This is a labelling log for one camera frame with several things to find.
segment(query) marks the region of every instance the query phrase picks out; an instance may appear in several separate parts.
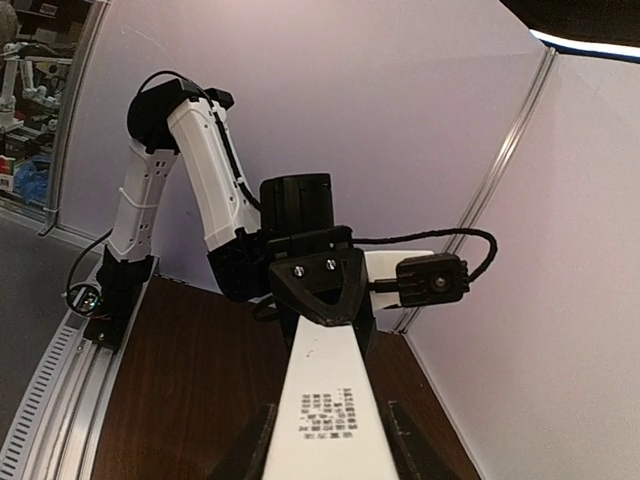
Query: dark wood tabletop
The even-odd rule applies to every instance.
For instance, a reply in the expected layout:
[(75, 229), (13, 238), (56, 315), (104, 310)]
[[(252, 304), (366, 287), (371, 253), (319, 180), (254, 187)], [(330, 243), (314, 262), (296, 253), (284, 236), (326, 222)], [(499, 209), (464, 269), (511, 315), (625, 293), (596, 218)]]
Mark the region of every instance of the dark wood tabletop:
[[(155, 277), (127, 345), (93, 478), (204, 479), (265, 403), (287, 355), (277, 324), (247, 305)], [(398, 400), (462, 479), (478, 475), (403, 337), (381, 334), (367, 359), (378, 402)]]

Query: metal screw head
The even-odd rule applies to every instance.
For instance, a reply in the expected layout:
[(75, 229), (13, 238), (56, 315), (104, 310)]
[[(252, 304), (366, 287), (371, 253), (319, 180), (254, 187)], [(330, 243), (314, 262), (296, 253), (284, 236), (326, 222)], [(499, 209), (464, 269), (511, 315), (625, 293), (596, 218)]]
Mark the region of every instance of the metal screw head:
[(443, 288), (447, 286), (447, 279), (444, 277), (438, 277), (433, 281), (434, 285), (438, 288)]
[(293, 267), (293, 276), (297, 278), (304, 277), (304, 274), (307, 273), (302, 265), (296, 265)]

